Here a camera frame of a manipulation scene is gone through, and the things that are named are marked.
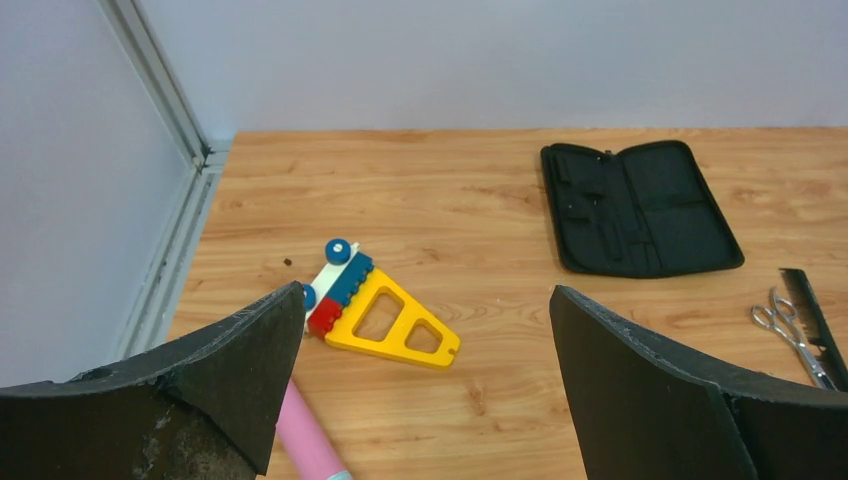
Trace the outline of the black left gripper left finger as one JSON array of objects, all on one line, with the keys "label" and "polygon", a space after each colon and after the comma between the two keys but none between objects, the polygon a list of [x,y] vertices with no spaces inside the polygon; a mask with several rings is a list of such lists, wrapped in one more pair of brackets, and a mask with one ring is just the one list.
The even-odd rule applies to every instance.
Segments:
[{"label": "black left gripper left finger", "polygon": [[267,472],[304,290],[69,381],[1,391],[5,479],[253,479]]}]

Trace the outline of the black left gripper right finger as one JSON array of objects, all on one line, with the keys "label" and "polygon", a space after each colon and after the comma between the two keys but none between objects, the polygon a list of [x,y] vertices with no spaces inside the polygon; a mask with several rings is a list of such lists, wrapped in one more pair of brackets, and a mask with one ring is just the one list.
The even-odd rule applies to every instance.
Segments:
[{"label": "black left gripper right finger", "polygon": [[748,370],[577,290],[549,303],[591,479],[843,479],[847,396]]}]

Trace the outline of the silver hair scissors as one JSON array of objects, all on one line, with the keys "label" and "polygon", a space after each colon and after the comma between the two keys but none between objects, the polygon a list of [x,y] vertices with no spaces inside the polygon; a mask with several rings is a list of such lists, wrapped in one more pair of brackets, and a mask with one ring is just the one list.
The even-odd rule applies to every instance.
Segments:
[{"label": "silver hair scissors", "polygon": [[752,320],[781,337],[795,350],[815,386],[836,390],[830,375],[809,349],[805,334],[795,324],[798,318],[796,307],[780,295],[776,286],[769,290],[769,301],[769,305],[756,304],[751,307]]}]

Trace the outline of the black hair comb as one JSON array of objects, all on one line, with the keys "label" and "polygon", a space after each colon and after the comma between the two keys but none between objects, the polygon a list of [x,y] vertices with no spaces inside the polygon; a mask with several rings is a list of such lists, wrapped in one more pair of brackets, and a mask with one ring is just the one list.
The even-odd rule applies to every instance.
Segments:
[{"label": "black hair comb", "polygon": [[805,338],[815,372],[813,379],[822,387],[847,391],[847,367],[829,329],[818,298],[806,273],[797,268],[781,268],[790,302],[798,312],[798,325]]}]

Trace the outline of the black zip tool case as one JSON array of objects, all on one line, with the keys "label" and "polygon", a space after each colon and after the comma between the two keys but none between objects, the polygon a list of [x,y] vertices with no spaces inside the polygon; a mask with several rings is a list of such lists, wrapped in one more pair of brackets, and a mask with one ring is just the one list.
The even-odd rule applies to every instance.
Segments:
[{"label": "black zip tool case", "polygon": [[555,143],[540,163],[561,264],[636,279],[734,269],[745,257],[679,140],[612,152]]}]

